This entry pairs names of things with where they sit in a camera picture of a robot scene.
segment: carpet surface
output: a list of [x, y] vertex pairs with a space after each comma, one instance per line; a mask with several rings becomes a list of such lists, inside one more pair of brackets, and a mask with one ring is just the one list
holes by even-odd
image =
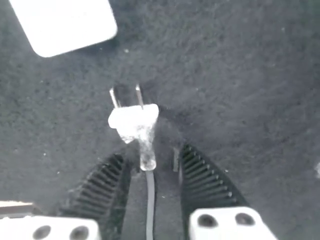
[[[114, 40], [42, 58], [0, 0], [1, 200], [51, 209], [119, 148], [108, 91], [139, 82], [279, 239], [318, 239], [320, 1], [110, 3]], [[161, 167], [155, 176], [156, 239], [179, 239], [178, 178]], [[144, 176], [131, 187], [123, 239], [144, 239]]]

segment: white plug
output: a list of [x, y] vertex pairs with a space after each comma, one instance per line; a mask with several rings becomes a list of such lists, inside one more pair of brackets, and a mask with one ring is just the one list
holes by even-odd
[[110, 90], [114, 105], [108, 123], [116, 129], [121, 139], [126, 143], [138, 140], [140, 145], [140, 168], [152, 171], [156, 168], [156, 155], [153, 149], [155, 126], [159, 116], [157, 104], [144, 105], [140, 86], [135, 87], [139, 105], [121, 107], [116, 99], [113, 88]]

